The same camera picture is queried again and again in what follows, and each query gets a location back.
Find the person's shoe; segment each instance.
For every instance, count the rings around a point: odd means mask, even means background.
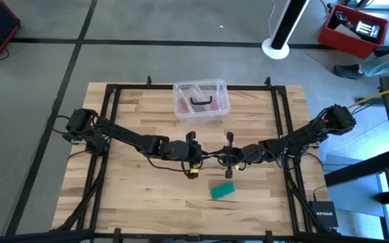
[[[363,77],[364,74],[358,72],[359,65],[335,65],[333,73],[342,78],[350,78],[357,80]]]
[[[386,49],[386,50],[376,50],[373,52],[373,54],[376,56],[376,57],[382,57],[382,56],[385,56],[385,55],[388,55],[389,54],[389,49]]]

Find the plastic lid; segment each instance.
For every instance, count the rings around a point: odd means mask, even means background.
[[[226,82],[213,79],[175,83],[174,110],[179,118],[227,115],[230,104]]]

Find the butcher block tabletop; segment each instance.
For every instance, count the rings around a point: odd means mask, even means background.
[[[83,107],[100,113],[106,85],[90,83]],[[286,86],[286,89],[293,126],[297,129],[310,120],[303,88]],[[196,140],[209,152],[227,144],[227,132],[234,133],[234,146],[240,148],[278,137],[270,91],[229,90],[228,93],[231,110],[222,123],[191,126],[181,123],[175,116],[172,90],[122,90],[115,123],[139,134],[168,136],[170,140],[185,140],[188,132],[195,131]],[[278,100],[286,131],[282,102]],[[109,117],[111,102],[107,110]],[[84,144],[74,145],[72,153],[84,149]],[[309,152],[317,155],[315,149]],[[157,159],[152,162],[180,169],[178,162]],[[80,202],[89,163],[87,153],[75,155],[68,161],[52,228],[60,226]],[[316,158],[304,156],[301,170],[307,199],[312,200],[313,190],[325,185],[321,165]],[[207,159],[199,177],[189,180],[180,172],[155,169],[133,147],[113,140],[96,232],[113,233],[118,227],[122,233],[130,234],[260,236],[270,230],[275,236],[293,235],[284,174],[276,163],[234,170],[229,180],[224,173],[225,168],[217,159]],[[234,183],[235,192],[213,200],[210,189],[229,181]],[[328,200],[326,189],[316,190],[316,197]],[[299,227],[304,230],[301,207],[295,201]],[[91,205],[86,211],[85,228]]]

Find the gray floor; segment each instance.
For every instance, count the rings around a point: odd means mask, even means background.
[[[76,39],[91,0],[6,2],[22,21],[18,37]],[[271,26],[277,24],[283,8],[283,1],[276,1]],[[259,0],[250,4],[239,0],[99,1],[86,38],[259,43],[269,36],[266,19],[270,10],[271,2]],[[290,43],[317,43],[325,18],[321,3],[310,1]],[[10,44],[10,58],[0,62],[0,235],[73,48],[61,44]],[[335,64],[360,61],[339,51],[292,49],[286,59],[273,61],[258,48],[83,45],[60,113],[69,115],[82,105],[89,82],[145,82],[151,75],[154,82],[223,78],[229,84],[261,84],[271,76],[274,84],[302,85],[314,117],[334,103],[348,105],[355,97],[377,92],[379,77],[354,81],[330,72]],[[388,150],[389,127],[382,123],[385,119],[385,111],[376,107],[359,113],[353,132],[331,137],[322,144],[321,158],[325,161],[329,154],[366,159]],[[52,134],[19,234],[49,230],[69,153],[70,145]],[[338,214],[343,234],[379,238],[377,223],[363,233],[352,226],[361,225],[362,218],[372,222],[372,217],[358,215],[356,220],[349,211]]]

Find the sponge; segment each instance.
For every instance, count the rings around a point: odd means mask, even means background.
[[[225,182],[211,189],[211,197],[215,200],[235,191],[233,182]]]

